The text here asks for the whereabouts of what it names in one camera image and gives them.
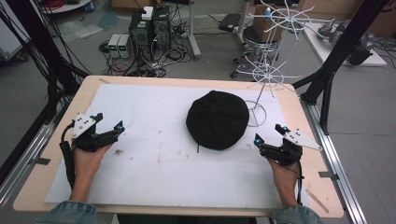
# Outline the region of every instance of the sleeve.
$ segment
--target sleeve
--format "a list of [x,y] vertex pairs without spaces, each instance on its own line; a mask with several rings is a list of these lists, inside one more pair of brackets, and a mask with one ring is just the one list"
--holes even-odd
[[58,204],[47,214],[36,218],[39,223],[98,223],[96,208],[89,203],[65,201]]
[[318,214],[305,206],[293,206],[279,212],[274,212],[273,219],[276,220],[276,222],[285,224],[323,224]]

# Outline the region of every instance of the desk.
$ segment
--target desk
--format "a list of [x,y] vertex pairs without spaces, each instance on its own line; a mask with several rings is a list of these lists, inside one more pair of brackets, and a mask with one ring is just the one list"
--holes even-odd
[[[44,203],[47,192],[55,176],[62,152],[59,149],[64,127],[74,119],[77,112],[85,112],[101,84],[127,84],[143,86],[167,86],[189,88],[224,88],[236,90],[259,90],[260,85],[252,86],[251,82],[215,81],[215,80],[190,80],[168,78],[142,78],[142,77],[102,77],[90,76],[85,78],[75,99],[64,114],[63,119],[49,140],[42,153],[42,158],[50,159],[48,165],[36,165],[20,194],[14,208],[18,211],[49,211],[56,204]],[[275,87],[279,105],[283,112],[286,125],[295,130],[299,128],[313,138],[304,111],[297,95],[284,87]],[[338,196],[334,190],[330,178],[319,177],[318,172],[327,171],[321,155],[318,151],[305,149],[302,157],[304,168],[304,184],[311,207],[321,217],[341,217],[344,214]],[[164,214],[185,216],[240,216],[240,217],[268,217],[272,209],[249,209],[249,208],[205,208],[205,207],[164,207],[164,206],[120,206],[120,205],[97,205],[101,213],[130,213],[130,214]]]
[[[317,31],[320,27],[322,27],[322,25],[323,24],[320,23],[312,23],[309,25],[309,27]],[[304,34],[307,37],[312,48],[314,49],[315,53],[318,55],[320,61],[324,63],[327,57],[329,57],[330,52],[332,51],[334,45],[331,44],[327,39],[322,39],[322,40],[318,39],[317,34],[310,29],[305,29]],[[387,63],[373,49],[371,49],[370,52],[373,55],[370,56],[368,59],[366,59],[366,61],[364,61],[359,66],[373,66],[373,67],[387,66]],[[350,63],[348,63],[347,61],[345,61],[343,65],[351,66]]]

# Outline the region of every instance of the knit hat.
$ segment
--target knit hat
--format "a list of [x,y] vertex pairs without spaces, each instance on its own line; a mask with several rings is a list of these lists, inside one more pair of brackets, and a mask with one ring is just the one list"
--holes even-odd
[[244,135],[248,118],[248,106],[239,96],[211,91],[192,103],[186,124],[199,145],[223,150]]

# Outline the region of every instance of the wooden board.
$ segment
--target wooden board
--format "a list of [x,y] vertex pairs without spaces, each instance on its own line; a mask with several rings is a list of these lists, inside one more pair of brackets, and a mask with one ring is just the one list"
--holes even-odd
[[[50,159],[48,165],[37,164],[26,180],[21,192],[14,202],[14,209],[18,211],[49,211],[57,203],[45,203],[45,198],[50,190],[51,183],[56,175],[62,152],[59,149],[64,127],[76,118],[77,112],[86,112],[92,103],[96,90],[102,84],[128,84],[136,86],[171,86],[188,88],[233,89],[233,90],[259,90],[260,85],[251,82],[172,79],[172,78],[140,78],[140,77],[86,77],[78,90],[75,99],[64,114],[41,157]],[[279,105],[285,124],[291,129],[300,128],[303,132],[313,137],[304,111],[296,93],[291,85],[273,87],[272,90],[279,100]],[[318,151],[304,150],[302,157],[304,169],[305,192],[311,207],[321,217],[341,217],[343,208],[335,192],[330,178],[321,178],[318,172],[327,171],[327,168]],[[182,216],[237,216],[237,217],[268,217],[274,209],[257,208],[209,208],[209,207],[170,207],[170,206],[126,206],[126,205],[96,205],[98,212],[102,213],[128,213],[128,214],[156,214],[156,215],[182,215]]]

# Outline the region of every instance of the hand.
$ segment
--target hand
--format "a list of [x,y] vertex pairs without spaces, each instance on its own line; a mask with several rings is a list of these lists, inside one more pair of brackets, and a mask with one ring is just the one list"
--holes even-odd
[[297,183],[297,164],[280,166],[274,161],[268,160],[273,170],[274,182],[283,208],[297,206],[294,189]]
[[70,195],[70,201],[87,202],[91,183],[99,170],[100,163],[105,153],[112,145],[99,148],[95,152],[75,149],[76,180]]

